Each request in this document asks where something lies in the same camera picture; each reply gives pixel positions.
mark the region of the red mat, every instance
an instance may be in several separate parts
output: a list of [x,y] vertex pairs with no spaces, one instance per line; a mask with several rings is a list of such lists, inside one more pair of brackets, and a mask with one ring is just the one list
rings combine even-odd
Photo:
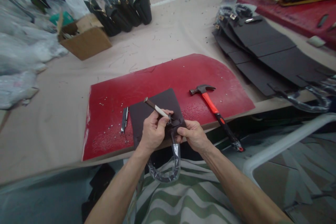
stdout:
[[189,94],[201,84],[217,88],[209,96],[224,118],[255,108],[224,64],[201,54],[184,56],[91,86],[82,160],[132,147],[130,115],[125,134],[120,134],[123,108],[168,88],[174,89],[185,119],[201,125],[216,121],[202,96]]
[[[266,5],[258,0],[238,0],[238,2],[256,5],[259,14],[308,38],[317,35],[327,42],[326,46],[336,50],[336,28],[327,32],[327,29],[336,22],[336,0],[289,7]],[[321,28],[317,28],[317,24],[325,14],[329,14],[329,17]]]

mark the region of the green striped fabric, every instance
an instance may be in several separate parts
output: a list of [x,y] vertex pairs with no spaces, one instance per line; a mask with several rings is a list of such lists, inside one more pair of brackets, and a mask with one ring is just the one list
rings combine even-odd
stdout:
[[[159,170],[172,165],[170,161]],[[169,184],[145,175],[136,205],[135,223],[241,223],[204,161],[182,159],[179,179]]]

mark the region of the person's right hand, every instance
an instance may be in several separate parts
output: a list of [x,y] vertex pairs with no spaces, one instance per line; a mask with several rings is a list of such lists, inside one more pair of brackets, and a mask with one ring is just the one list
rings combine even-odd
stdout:
[[202,154],[212,145],[210,140],[204,133],[201,125],[197,121],[184,120],[187,128],[180,127],[177,129],[177,133],[181,136],[185,136],[191,148],[194,151]]

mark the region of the claw hammer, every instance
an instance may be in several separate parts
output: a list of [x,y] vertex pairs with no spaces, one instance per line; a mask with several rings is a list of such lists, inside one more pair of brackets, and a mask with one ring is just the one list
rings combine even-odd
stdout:
[[215,90],[216,88],[210,85],[200,85],[197,86],[196,89],[189,90],[190,95],[194,95],[196,93],[201,93],[204,100],[210,107],[212,113],[214,113],[215,117],[217,118],[219,124],[222,126],[222,128],[225,130],[225,132],[228,134],[229,139],[231,141],[231,146],[238,152],[243,152],[244,148],[242,147],[240,141],[238,138],[233,134],[229,126],[226,124],[224,118],[220,115],[218,109],[215,107],[215,105],[212,103],[207,90]]

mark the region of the white table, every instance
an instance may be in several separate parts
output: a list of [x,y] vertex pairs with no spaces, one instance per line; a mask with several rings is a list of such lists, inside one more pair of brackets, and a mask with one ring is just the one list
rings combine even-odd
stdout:
[[[12,110],[0,133],[0,184],[46,171],[129,157],[131,152],[103,161],[97,158],[95,162],[81,162],[90,85],[172,58],[200,53],[227,65],[256,107],[232,118],[289,106],[286,101],[267,99],[224,58],[211,34],[220,2],[151,0],[151,24],[111,38],[112,48],[83,62],[72,54],[52,60],[38,76],[38,94],[28,106]],[[270,24],[290,37],[304,53],[336,70],[334,51],[316,49],[305,42],[307,38],[274,22]],[[302,92],[299,100],[313,98]]]

